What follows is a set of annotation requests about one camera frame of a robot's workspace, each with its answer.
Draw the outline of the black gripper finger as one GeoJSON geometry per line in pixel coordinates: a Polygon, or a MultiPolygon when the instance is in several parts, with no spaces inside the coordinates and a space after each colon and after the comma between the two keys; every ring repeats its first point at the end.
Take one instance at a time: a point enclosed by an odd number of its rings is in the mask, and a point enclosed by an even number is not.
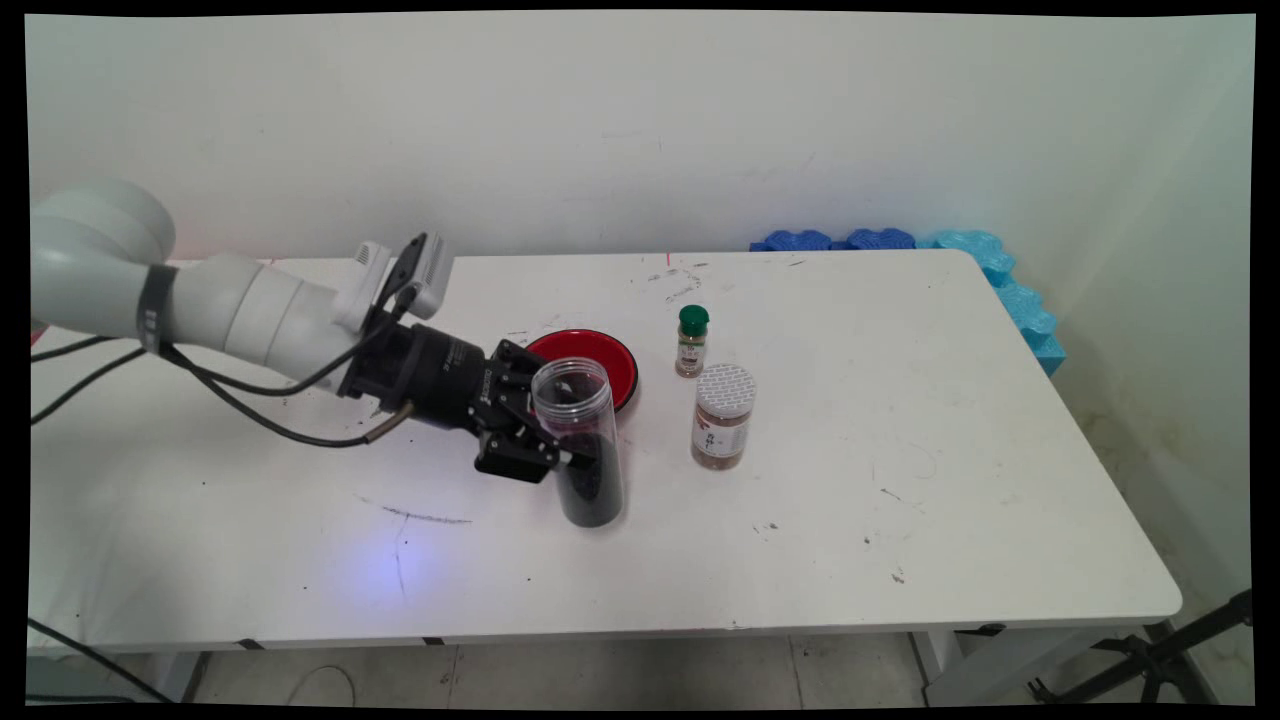
{"type": "Polygon", "coordinates": [[[492,354],[495,382],[500,393],[529,392],[534,377],[548,364],[540,355],[526,347],[502,340],[492,354]]]}
{"type": "Polygon", "coordinates": [[[489,475],[538,484],[553,471],[595,470],[602,461],[599,439],[554,433],[529,395],[476,400],[474,432],[480,442],[474,468],[489,475]]]}

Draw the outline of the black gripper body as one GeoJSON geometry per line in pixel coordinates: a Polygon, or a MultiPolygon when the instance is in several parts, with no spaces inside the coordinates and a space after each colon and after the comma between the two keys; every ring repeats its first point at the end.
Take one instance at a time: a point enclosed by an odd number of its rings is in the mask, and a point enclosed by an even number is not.
{"type": "MultiPolygon", "coordinates": [[[[349,360],[340,396],[372,397],[385,413],[411,406],[415,420],[475,434],[474,402],[502,395],[493,351],[424,324],[380,322],[349,360]]],[[[531,391],[504,395],[531,397],[531,391]]]]}

